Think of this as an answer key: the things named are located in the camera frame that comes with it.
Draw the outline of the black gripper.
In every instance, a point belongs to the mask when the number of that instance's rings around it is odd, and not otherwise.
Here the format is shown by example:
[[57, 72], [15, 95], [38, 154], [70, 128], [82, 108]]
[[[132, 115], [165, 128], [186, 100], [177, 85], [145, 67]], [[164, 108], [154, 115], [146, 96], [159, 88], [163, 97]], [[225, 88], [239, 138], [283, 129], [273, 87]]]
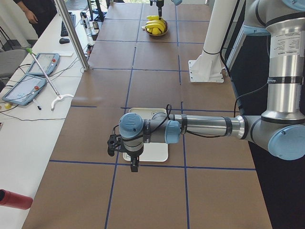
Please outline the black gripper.
[[158, 16], [162, 17], [162, 7], [164, 6], [164, 0], [156, 0], [156, 6], [158, 7]]
[[131, 162], [131, 172], [138, 172], [139, 158], [143, 151], [128, 151], [127, 155], [130, 157]]

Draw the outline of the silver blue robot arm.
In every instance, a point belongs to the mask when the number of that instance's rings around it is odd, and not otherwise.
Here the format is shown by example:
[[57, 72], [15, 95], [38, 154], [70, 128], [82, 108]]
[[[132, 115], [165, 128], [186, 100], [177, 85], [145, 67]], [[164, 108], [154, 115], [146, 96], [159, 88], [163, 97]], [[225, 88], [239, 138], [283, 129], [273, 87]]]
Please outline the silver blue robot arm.
[[[164, 0], [155, 0], [156, 6], [158, 8], [158, 16], [162, 17], [162, 7], [164, 6]], [[171, 0], [175, 6], [178, 6], [182, 3], [182, 0]]]
[[136, 172], [146, 143], [175, 144], [189, 133], [199, 137], [245, 139], [282, 160], [305, 154], [305, 116], [300, 111], [305, 77], [305, 3], [302, 0], [248, 0], [243, 31], [270, 35], [267, 108], [261, 115], [195, 116], [158, 112], [151, 119], [124, 114], [107, 144], [108, 154], [127, 153]]

